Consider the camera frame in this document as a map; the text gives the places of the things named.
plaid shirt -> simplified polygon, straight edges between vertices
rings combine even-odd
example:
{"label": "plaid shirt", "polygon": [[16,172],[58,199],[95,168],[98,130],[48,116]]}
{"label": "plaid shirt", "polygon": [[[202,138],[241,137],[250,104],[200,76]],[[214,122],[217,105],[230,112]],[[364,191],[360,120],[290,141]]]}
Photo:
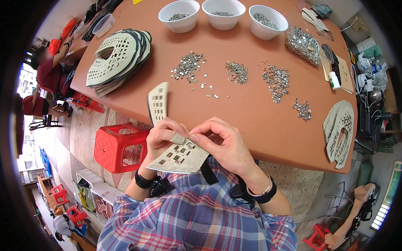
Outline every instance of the plaid shirt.
{"label": "plaid shirt", "polygon": [[200,171],[163,173],[175,187],[165,196],[117,197],[97,250],[296,250],[293,218],[236,205],[229,191],[237,176],[208,161],[218,183],[209,185]]}

bag of studs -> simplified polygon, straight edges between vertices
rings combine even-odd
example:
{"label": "bag of studs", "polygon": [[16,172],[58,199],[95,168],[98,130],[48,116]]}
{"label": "bag of studs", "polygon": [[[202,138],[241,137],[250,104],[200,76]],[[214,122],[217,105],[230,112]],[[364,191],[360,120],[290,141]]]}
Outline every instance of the bag of studs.
{"label": "bag of studs", "polygon": [[291,52],[310,64],[322,65],[318,40],[302,31],[301,28],[289,24],[286,30],[285,44]]}

black wristband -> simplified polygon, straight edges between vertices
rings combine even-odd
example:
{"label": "black wristband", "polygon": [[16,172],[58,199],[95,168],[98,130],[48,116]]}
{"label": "black wristband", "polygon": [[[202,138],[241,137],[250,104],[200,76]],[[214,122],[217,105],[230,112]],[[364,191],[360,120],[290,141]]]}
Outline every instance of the black wristband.
{"label": "black wristband", "polygon": [[155,178],[152,180],[146,180],[144,177],[138,174],[138,170],[135,172],[135,183],[142,189],[149,188],[154,183],[154,180]]}
{"label": "black wristband", "polygon": [[272,182],[272,188],[269,192],[267,192],[266,194],[263,194],[261,196],[258,197],[254,197],[254,199],[259,203],[259,204],[263,204],[263,203],[267,203],[268,201],[270,201],[272,199],[272,197],[276,194],[277,192],[277,188],[276,185],[274,183],[273,178],[271,177],[271,182]]}

plastic stool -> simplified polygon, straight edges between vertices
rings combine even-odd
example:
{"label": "plastic stool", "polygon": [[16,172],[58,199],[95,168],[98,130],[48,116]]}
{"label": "plastic stool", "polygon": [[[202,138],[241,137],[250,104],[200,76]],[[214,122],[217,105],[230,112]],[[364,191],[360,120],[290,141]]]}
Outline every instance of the plastic stool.
{"label": "plastic stool", "polygon": [[[130,129],[135,133],[119,134],[121,129]],[[146,139],[149,133],[149,130],[135,128],[131,123],[99,128],[95,136],[95,161],[111,173],[137,170],[147,155]],[[138,163],[128,165],[123,162],[123,154],[125,148],[131,145],[141,145],[142,148]]]}
{"label": "plastic stool", "polygon": [[82,226],[82,220],[88,217],[86,212],[81,212],[78,209],[77,205],[72,206],[67,212],[66,215],[70,218],[70,220],[74,223],[76,227]]}
{"label": "plastic stool", "polygon": [[57,204],[69,202],[69,200],[66,198],[67,191],[63,188],[62,184],[52,188],[51,194],[53,195],[53,198]]}
{"label": "plastic stool", "polygon": [[303,241],[312,247],[316,251],[323,251],[328,248],[328,244],[326,244],[325,241],[325,234],[330,233],[328,227],[326,224],[315,224],[313,227],[314,234],[310,236],[310,238],[306,239],[304,238]]}

fingernail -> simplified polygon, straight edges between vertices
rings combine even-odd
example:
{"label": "fingernail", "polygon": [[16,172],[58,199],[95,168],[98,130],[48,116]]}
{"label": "fingernail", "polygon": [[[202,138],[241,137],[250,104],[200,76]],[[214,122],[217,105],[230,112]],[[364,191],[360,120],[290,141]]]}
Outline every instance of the fingernail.
{"label": "fingernail", "polygon": [[198,141],[198,136],[195,135],[195,134],[191,134],[191,135],[189,136],[189,138],[190,138],[192,141],[194,141],[195,143],[197,143],[197,141]]}

